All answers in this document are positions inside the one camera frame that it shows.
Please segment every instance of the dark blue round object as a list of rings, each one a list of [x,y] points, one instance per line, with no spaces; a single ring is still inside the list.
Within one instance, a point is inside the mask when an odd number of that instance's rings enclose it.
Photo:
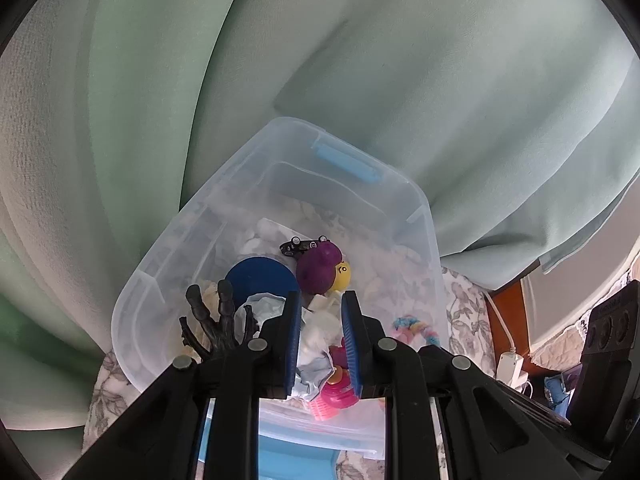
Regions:
[[[286,266],[264,256],[236,263],[226,274],[226,279],[233,285],[236,309],[254,294],[268,292],[286,298],[290,291],[300,290],[296,277]]]

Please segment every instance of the toy car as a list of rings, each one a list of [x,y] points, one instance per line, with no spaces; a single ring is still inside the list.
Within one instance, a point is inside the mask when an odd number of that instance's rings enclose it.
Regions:
[[[317,247],[318,242],[326,242],[328,240],[329,238],[326,236],[321,236],[318,240],[301,240],[299,237],[294,236],[289,242],[280,246],[280,252],[285,256],[291,256],[298,259],[309,249]]]

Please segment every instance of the clear plastic container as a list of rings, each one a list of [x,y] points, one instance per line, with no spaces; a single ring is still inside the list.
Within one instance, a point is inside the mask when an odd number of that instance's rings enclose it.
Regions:
[[[183,353],[184,293],[251,256],[294,269],[278,247],[327,236],[351,264],[350,289],[388,335],[412,316],[448,342],[440,259],[424,193],[393,168],[317,126],[277,118],[235,153],[167,226],[122,290],[111,337],[122,370],[144,390]],[[412,346],[424,341],[417,337]],[[262,401],[260,432],[310,446],[384,453],[376,400],[316,422],[291,402]]]

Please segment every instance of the orange wooden surface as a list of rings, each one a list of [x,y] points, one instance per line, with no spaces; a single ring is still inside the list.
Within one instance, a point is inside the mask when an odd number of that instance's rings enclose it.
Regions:
[[[513,337],[513,341],[516,345],[516,353],[524,357],[522,369],[533,377],[553,374],[554,372],[536,366],[529,359],[529,332],[527,330],[527,315],[524,310],[524,298],[522,296],[520,281],[513,283],[513,285],[502,291],[500,294],[494,296],[494,302],[495,306],[500,311],[509,332],[511,332],[511,336]],[[500,321],[488,302],[487,311],[489,313],[491,334],[494,338],[495,362],[497,365],[500,360],[500,355],[503,352],[509,351],[510,344],[509,339],[500,325]]]

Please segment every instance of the yellow toy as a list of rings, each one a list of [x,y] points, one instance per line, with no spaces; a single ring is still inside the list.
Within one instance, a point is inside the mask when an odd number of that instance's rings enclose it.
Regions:
[[[351,266],[347,262],[341,261],[335,266],[335,280],[329,290],[337,290],[339,292],[343,292],[349,286],[350,281]]]

